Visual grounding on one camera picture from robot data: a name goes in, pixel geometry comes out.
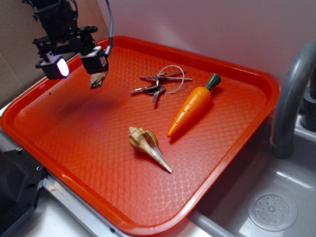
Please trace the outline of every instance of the sink drain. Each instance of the sink drain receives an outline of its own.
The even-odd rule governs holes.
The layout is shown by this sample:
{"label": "sink drain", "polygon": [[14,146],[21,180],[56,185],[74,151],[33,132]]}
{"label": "sink drain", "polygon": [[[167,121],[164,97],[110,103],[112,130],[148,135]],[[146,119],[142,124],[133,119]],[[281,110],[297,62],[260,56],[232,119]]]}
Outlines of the sink drain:
{"label": "sink drain", "polygon": [[278,190],[262,190],[248,202],[250,219],[266,231],[283,231],[293,225],[297,218],[295,201]]}

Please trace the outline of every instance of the carrot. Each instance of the carrot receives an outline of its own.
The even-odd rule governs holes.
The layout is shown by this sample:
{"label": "carrot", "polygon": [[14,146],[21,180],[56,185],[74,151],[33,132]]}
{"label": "carrot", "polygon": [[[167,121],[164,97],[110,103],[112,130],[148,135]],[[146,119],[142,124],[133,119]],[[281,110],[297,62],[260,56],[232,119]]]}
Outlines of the carrot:
{"label": "carrot", "polygon": [[211,90],[221,82],[221,78],[217,74],[213,74],[208,80],[205,87],[196,87],[186,99],[177,116],[174,118],[168,132],[167,137],[172,137],[181,129],[183,129],[190,121],[192,121],[206,107],[211,100]]}

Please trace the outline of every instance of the faucet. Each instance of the faucet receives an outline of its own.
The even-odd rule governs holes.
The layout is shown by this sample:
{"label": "faucet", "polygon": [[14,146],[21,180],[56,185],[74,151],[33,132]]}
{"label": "faucet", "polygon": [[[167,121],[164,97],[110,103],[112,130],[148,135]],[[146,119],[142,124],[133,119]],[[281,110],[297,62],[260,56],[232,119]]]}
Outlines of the faucet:
{"label": "faucet", "polygon": [[281,88],[270,139],[274,157],[286,159],[293,155],[294,130],[299,111],[302,113],[300,120],[302,127],[315,132],[316,40],[308,42],[301,48]]}

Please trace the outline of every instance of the sink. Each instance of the sink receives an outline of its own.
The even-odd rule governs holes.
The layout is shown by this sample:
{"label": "sink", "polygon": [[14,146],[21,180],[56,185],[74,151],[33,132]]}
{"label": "sink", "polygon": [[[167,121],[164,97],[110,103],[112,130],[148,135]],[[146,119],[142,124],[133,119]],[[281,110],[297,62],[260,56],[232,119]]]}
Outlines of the sink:
{"label": "sink", "polygon": [[277,159],[270,154],[271,122],[261,125],[196,207],[226,231],[223,236],[316,236],[316,133],[296,127],[294,155]]}

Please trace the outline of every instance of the red tray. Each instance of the red tray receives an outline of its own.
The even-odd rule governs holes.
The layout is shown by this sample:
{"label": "red tray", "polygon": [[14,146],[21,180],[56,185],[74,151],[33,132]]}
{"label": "red tray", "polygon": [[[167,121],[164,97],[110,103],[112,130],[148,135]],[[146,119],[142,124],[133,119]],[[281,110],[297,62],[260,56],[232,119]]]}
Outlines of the red tray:
{"label": "red tray", "polygon": [[[107,41],[99,43],[105,48]],[[100,88],[78,57],[71,75],[44,79],[4,112],[2,129],[100,214],[130,235],[164,232],[196,206],[269,115],[279,87],[266,73],[127,37],[114,38],[110,70]],[[188,70],[181,91],[152,96],[130,90],[151,83],[140,76],[175,64]],[[222,83],[211,104],[177,137],[167,130],[196,86],[212,73]],[[167,91],[179,82],[165,84]],[[128,128],[153,131],[170,174],[130,145]]]}

